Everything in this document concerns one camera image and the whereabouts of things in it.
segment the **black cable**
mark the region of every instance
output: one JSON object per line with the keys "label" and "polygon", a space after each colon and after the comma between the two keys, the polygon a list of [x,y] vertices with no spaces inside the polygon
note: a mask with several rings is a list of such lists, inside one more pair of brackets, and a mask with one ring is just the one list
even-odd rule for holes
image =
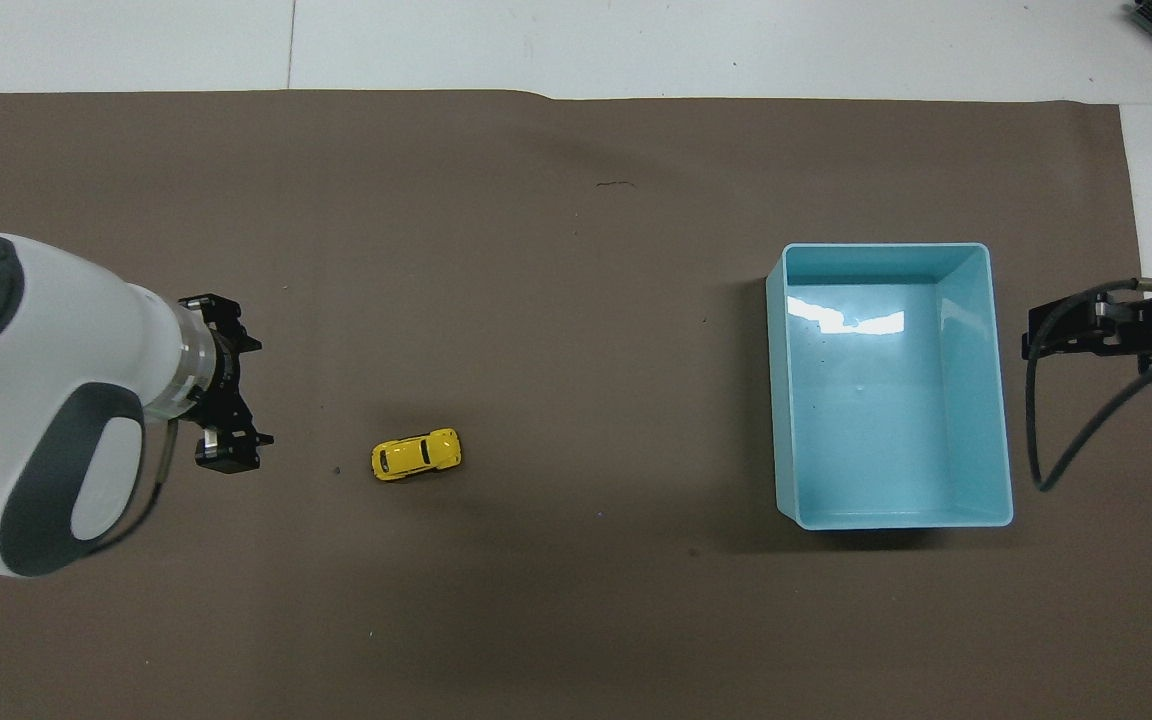
{"label": "black cable", "polygon": [[166,437],[162,440],[162,452],[161,455],[159,455],[159,469],[154,472],[154,488],[150,492],[150,500],[145,502],[145,507],[141,510],[141,515],[137,515],[136,521],[134,521],[131,525],[128,525],[122,533],[111,537],[107,541],[97,544],[91,552],[88,552],[89,556],[96,555],[97,552],[105,552],[106,550],[114,547],[115,544],[124,541],[128,537],[131,537],[131,533],[136,532],[137,529],[141,529],[141,525],[145,524],[146,520],[150,520],[150,513],[154,511],[154,506],[159,503],[159,497],[162,493],[162,484],[166,483],[166,479],[168,479],[168,470],[172,468],[172,453],[175,450],[175,438],[177,438],[179,430],[177,423],[179,422],[174,418],[168,420],[168,432],[166,432]]}
{"label": "black cable", "polygon": [[1061,318],[1070,313],[1075,306],[1082,305],[1083,302],[1089,300],[1096,300],[1098,295],[1106,291],[1115,290],[1135,290],[1137,288],[1137,279],[1128,279],[1128,281],[1116,281],[1105,285],[1100,285],[1091,288],[1091,290],[1081,291],[1078,295],[1071,295],[1060,305],[1056,305],[1055,310],[1043,320],[1043,325],[1039,325],[1038,331],[1034,333],[1032,340],[1029,343],[1029,362],[1025,365],[1025,439],[1028,441],[1029,449],[1029,475],[1030,479],[1033,479],[1034,487],[1041,492],[1047,492],[1052,487],[1056,486],[1056,482],[1060,480],[1061,475],[1064,475],[1064,470],[1069,469],[1070,462],[1074,462],[1074,457],[1078,455],[1079,450],[1083,450],[1083,446],[1087,445],[1089,439],[1096,434],[1098,429],[1105,424],[1112,415],[1123,407],[1126,402],[1132,400],[1138,392],[1146,388],[1150,382],[1152,382],[1152,367],[1146,370],[1146,372],[1138,374],[1131,382],[1127,384],[1123,389],[1116,393],[1111,401],[1106,402],[1091,419],[1083,425],[1069,446],[1062,452],[1060,460],[1052,468],[1051,475],[1046,479],[1043,478],[1043,470],[1038,465],[1038,423],[1037,414],[1034,409],[1034,386],[1037,385],[1038,376],[1038,357],[1043,355],[1043,350],[1046,350],[1047,336],[1049,336],[1053,328],[1056,327],[1056,323],[1060,323]]}
{"label": "black cable", "polygon": [[1047,336],[1056,327],[1056,323],[1060,323],[1075,306],[1082,305],[1089,300],[1096,300],[1102,291],[1135,290],[1135,287],[1137,287],[1137,281],[1135,281],[1135,278],[1130,278],[1126,279],[1126,281],[1098,285],[1097,287],[1089,288],[1089,290],[1066,297],[1064,302],[1056,305],[1056,309],[1047,314],[1043,324],[1038,325],[1034,336],[1029,339],[1029,362],[1025,365],[1025,442],[1029,449],[1029,477],[1033,479],[1034,486],[1043,492],[1048,491],[1052,484],[1055,484],[1055,480],[1044,482],[1043,470],[1038,467],[1038,419],[1034,409],[1038,357],[1043,355],[1043,350],[1046,350]]}
{"label": "black cable", "polygon": [[1120,407],[1123,407],[1126,401],[1132,400],[1135,393],[1146,388],[1150,382],[1152,382],[1152,367],[1146,370],[1146,372],[1138,374],[1137,378],[1127,384],[1123,389],[1120,389],[1117,395],[1111,397],[1111,401],[1106,402],[1106,404],[1101,407],[1096,415],[1092,415],[1092,419],[1087,420],[1087,424],[1083,425],[1083,430],[1079,430],[1078,434],[1076,434],[1073,441],[1069,442],[1069,447],[1064,448],[1064,454],[1060,456],[1060,460],[1058,460],[1056,464],[1052,468],[1052,475],[1048,475],[1047,479],[1043,480],[1038,488],[1043,492],[1047,492],[1052,488],[1052,486],[1055,486],[1056,480],[1059,480],[1061,475],[1064,473],[1064,470],[1069,468],[1070,462],[1074,462],[1074,456],[1078,455],[1078,450],[1083,450],[1084,445],[1087,445],[1087,439],[1091,439],[1093,433],[1096,433],[1098,429],[1101,429],[1101,425],[1105,424],[1105,422],[1111,418],[1111,415],[1113,415]]}

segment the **toy car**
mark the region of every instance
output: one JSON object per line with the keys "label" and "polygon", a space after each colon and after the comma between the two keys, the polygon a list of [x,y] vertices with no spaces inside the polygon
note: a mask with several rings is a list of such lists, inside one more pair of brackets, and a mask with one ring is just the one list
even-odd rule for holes
{"label": "toy car", "polygon": [[453,429],[437,429],[424,435],[392,439],[371,450],[372,473],[387,482],[460,464],[461,438]]}

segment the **plastic bin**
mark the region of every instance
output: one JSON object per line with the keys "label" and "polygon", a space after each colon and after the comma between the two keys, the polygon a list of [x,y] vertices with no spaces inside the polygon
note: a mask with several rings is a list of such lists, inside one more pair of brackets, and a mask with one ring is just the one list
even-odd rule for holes
{"label": "plastic bin", "polygon": [[1010,523],[986,247],[789,245],[767,328],[785,515],[809,530]]}

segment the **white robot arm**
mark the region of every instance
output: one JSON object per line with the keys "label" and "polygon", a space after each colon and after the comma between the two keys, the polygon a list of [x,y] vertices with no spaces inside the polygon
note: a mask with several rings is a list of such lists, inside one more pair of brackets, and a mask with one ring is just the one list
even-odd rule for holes
{"label": "white robot arm", "polygon": [[260,464],[238,355],[260,347],[238,305],[180,304],[77,256],[0,233],[0,574],[41,575],[99,547],[122,518],[145,424],[205,430],[198,464]]}

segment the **brown paper mat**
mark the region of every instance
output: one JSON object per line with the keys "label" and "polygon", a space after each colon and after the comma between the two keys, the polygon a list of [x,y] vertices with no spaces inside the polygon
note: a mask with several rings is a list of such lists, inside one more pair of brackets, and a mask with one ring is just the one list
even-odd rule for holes
{"label": "brown paper mat", "polygon": [[[1130,200],[1112,106],[0,96],[0,232],[241,301],[278,435],[0,579],[0,717],[1152,717],[1152,400],[1041,497],[1016,356]],[[840,241],[990,247],[1010,528],[776,514],[761,281]],[[1048,461],[1132,372],[1044,366]],[[371,478],[440,425],[463,468]]]}

